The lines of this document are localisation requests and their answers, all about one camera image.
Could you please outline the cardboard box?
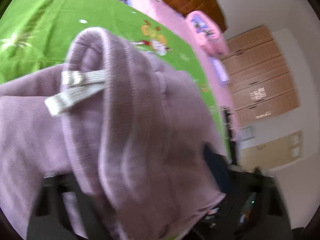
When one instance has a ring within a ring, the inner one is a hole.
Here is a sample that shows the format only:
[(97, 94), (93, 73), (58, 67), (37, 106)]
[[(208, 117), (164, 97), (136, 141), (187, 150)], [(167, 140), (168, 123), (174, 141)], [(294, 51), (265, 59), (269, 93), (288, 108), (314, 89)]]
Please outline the cardboard box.
[(240, 151), (239, 163), (245, 171), (270, 170), (289, 164), (303, 155), (303, 132), (298, 131)]

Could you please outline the rolled pink quilt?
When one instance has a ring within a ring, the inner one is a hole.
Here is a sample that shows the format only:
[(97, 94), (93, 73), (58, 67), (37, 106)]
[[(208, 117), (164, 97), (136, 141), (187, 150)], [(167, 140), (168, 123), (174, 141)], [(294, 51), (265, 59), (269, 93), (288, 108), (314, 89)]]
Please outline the rolled pink quilt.
[(226, 56), (229, 48), (220, 27), (202, 11), (193, 11), (185, 18), (198, 45), (213, 57)]

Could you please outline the lilac knit pants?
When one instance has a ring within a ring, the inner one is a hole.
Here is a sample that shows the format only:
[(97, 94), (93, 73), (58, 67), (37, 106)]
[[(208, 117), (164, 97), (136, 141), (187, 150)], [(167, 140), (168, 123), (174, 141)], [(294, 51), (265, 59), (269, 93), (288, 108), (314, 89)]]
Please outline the lilac knit pants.
[(116, 239), (182, 238), (225, 197), (224, 143), (187, 72), (103, 28), (66, 60), (1, 85), (1, 211), (23, 238), (42, 180), (74, 174)]

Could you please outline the green cartoon bed sheet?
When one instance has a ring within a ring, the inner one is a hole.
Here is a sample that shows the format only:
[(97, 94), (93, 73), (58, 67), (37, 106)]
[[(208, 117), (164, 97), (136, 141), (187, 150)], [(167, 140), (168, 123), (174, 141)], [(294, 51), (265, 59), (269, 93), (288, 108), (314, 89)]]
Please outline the green cartoon bed sheet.
[(12, 0), (1, 15), (1, 83), (64, 61), (76, 35), (102, 27), (188, 72), (217, 124), (226, 131), (210, 68), (185, 40), (118, 0)]

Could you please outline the pink bed sheet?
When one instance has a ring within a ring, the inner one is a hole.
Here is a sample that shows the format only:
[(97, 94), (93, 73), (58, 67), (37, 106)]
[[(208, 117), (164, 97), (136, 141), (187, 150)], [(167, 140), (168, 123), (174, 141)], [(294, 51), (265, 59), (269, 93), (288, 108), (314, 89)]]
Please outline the pink bed sheet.
[(180, 38), (188, 42), (200, 57), (204, 66), (210, 68), (209, 80), (214, 82), (214, 95), (217, 97), (218, 106), (222, 112), (222, 122), (225, 127), (227, 139), (233, 137), (232, 100), (226, 85), (222, 85), (217, 77), (216, 71), (210, 61), (213, 56), (209, 56), (196, 42), (190, 28), (177, 11), (172, 9), (163, 0), (125, 0), (126, 4), (134, 9), (146, 14), (156, 22), (162, 24), (170, 31), (173, 31)]

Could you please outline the folded lilac white cloth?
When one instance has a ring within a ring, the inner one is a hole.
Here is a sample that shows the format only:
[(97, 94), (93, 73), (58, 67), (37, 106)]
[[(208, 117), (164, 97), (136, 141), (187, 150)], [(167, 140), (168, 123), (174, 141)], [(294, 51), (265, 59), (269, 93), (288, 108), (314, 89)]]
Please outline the folded lilac white cloth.
[(218, 60), (218, 59), (216, 59), (214, 57), (212, 57), (210, 59), (210, 61), (211, 61), (212, 65), (213, 65), (213, 67), (214, 67), (214, 69), (216, 71), (217, 77), (219, 78), (221, 84), (222, 85), (229, 84), (230, 78), (229, 78), (229, 75), (227, 73), (227, 70), (225, 69), (224, 64), (220, 60)]

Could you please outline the wooden wardrobe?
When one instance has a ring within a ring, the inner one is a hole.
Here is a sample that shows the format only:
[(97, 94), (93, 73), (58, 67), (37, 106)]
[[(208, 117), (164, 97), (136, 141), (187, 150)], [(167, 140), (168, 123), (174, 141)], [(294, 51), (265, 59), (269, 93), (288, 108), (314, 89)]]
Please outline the wooden wardrobe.
[(227, 41), (221, 58), (230, 77), (228, 89), (240, 127), (279, 116), (300, 106), (283, 52), (262, 25)]

